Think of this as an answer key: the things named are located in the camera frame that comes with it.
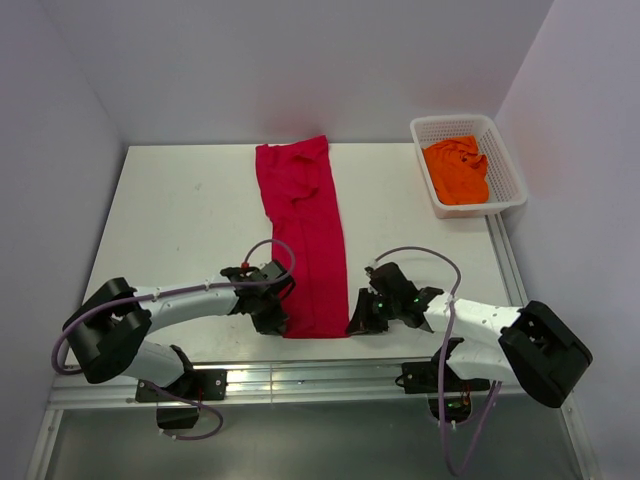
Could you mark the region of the red t shirt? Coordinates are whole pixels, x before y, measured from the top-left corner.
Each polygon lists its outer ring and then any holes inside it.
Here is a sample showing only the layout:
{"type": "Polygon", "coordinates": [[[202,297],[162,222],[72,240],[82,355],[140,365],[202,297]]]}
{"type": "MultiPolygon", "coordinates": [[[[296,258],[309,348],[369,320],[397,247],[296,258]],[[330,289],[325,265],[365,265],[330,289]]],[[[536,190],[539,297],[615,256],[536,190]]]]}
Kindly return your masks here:
{"type": "Polygon", "coordinates": [[[256,148],[256,177],[272,237],[293,251],[296,283],[282,306],[284,336],[344,338],[349,323],[344,234],[326,137],[256,148]]]}

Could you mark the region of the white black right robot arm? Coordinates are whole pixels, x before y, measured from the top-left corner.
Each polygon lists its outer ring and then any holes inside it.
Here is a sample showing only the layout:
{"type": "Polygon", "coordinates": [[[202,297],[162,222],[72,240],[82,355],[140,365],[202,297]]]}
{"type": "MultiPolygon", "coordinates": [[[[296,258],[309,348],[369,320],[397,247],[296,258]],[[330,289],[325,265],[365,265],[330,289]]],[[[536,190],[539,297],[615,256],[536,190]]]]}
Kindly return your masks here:
{"type": "Polygon", "coordinates": [[[380,334],[392,321],[443,336],[427,362],[403,365],[406,393],[487,391],[519,385],[540,404],[559,408],[593,362],[589,348],[544,303],[493,306],[418,288],[399,266],[367,270],[346,333],[380,334]]]}

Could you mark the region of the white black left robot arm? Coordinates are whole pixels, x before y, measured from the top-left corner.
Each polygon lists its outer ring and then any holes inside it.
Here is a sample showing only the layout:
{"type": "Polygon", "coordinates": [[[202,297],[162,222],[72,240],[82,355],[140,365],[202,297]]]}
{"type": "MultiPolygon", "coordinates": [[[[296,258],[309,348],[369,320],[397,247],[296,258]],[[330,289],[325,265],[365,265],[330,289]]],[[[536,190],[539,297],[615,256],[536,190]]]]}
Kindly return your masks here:
{"type": "Polygon", "coordinates": [[[282,302],[292,274],[277,260],[244,264],[195,285],[136,288],[117,277],[100,287],[63,325],[67,342],[90,384],[118,376],[159,387],[172,399],[203,390],[203,377],[184,350],[149,341],[150,334],[204,317],[250,316],[255,330],[280,335],[289,319],[282,302]]]}

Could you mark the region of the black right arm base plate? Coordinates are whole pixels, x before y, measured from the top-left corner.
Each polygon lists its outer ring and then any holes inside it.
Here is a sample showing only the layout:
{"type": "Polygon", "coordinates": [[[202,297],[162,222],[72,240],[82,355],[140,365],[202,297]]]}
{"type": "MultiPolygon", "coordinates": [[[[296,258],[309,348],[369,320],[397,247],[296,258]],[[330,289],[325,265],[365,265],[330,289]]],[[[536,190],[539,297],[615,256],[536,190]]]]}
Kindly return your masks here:
{"type": "MultiPolygon", "coordinates": [[[[401,364],[401,374],[394,380],[396,386],[406,394],[436,394],[438,392],[439,370],[432,361],[405,362],[401,364]]],[[[444,392],[471,393],[488,391],[491,382],[486,379],[463,380],[446,365],[444,367],[444,392]]]]}

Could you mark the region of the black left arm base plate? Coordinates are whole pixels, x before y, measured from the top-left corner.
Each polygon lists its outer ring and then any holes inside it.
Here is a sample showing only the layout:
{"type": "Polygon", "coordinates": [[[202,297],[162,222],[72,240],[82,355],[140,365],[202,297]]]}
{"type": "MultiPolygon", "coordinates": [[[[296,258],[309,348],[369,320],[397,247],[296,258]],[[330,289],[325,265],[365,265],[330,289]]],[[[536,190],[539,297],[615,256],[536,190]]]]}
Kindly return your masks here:
{"type": "Polygon", "coordinates": [[[171,385],[161,387],[168,393],[158,392],[147,381],[140,381],[135,401],[138,403],[157,403],[177,401],[222,401],[226,395],[227,371],[224,369],[196,369],[187,372],[171,385]]]}

